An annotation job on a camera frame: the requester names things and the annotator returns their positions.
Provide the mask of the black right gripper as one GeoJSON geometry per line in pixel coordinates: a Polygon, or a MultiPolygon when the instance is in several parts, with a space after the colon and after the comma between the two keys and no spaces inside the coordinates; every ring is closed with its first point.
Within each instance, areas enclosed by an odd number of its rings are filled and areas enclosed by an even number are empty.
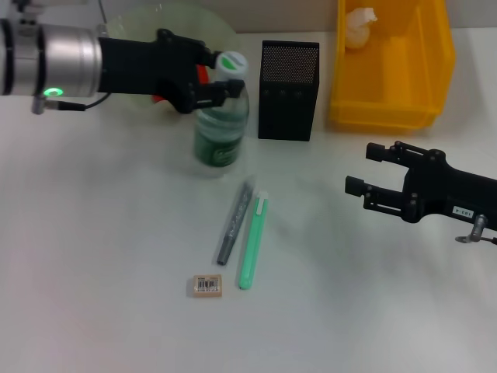
{"type": "Polygon", "coordinates": [[[480,214],[486,228],[496,230],[496,181],[450,166],[440,150],[426,150],[401,141],[389,148],[369,143],[366,159],[390,162],[408,168],[402,192],[346,177],[345,192],[363,197],[363,208],[417,223],[431,214],[440,214],[475,223],[480,214]]]}

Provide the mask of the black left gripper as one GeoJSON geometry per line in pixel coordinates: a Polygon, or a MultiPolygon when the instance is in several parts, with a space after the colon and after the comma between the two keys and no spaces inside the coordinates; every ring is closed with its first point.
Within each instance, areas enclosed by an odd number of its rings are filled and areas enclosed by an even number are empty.
{"type": "Polygon", "coordinates": [[[160,96],[179,113],[220,107],[245,88],[239,79],[200,84],[196,66],[216,68],[220,51],[201,40],[159,29],[152,42],[100,38],[102,70],[98,91],[160,96]]]}

